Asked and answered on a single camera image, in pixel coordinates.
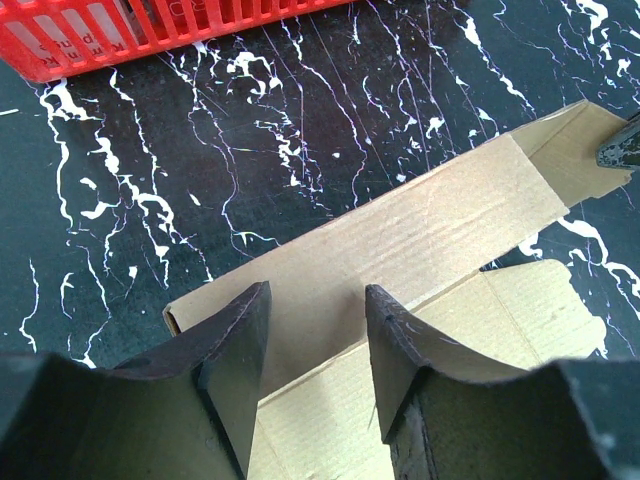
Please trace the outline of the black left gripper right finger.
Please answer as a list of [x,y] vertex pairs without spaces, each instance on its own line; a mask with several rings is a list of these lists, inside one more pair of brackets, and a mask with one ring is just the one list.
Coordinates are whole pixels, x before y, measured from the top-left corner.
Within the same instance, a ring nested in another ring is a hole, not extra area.
[[382,441],[398,479],[635,479],[639,363],[559,359],[523,370],[365,290]]

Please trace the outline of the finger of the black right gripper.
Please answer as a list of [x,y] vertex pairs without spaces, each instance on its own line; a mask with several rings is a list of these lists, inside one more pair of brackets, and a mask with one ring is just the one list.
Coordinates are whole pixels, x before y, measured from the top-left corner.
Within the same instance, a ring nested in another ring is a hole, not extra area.
[[596,152],[600,167],[638,170],[640,167],[640,118],[635,114],[629,122]]

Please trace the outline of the brown cardboard box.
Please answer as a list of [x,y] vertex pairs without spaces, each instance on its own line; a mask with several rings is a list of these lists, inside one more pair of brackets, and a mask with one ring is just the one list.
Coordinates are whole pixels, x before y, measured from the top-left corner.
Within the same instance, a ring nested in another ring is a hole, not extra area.
[[249,475],[389,479],[365,337],[365,288],[377,284],[464,348],[523,370],[587,358],[605,345],[560,261],[491,269],[582,201],[630,172],[596,161],[624,120],[581,101],[523,125],[171,302],[191,332],[251,284],[272,309]]

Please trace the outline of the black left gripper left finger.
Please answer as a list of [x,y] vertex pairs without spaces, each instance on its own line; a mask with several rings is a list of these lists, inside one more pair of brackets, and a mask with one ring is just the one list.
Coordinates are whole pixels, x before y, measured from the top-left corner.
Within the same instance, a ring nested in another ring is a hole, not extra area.
[[269,333],[259,282],[112,369],[1,356],[5,479],[244,479]]

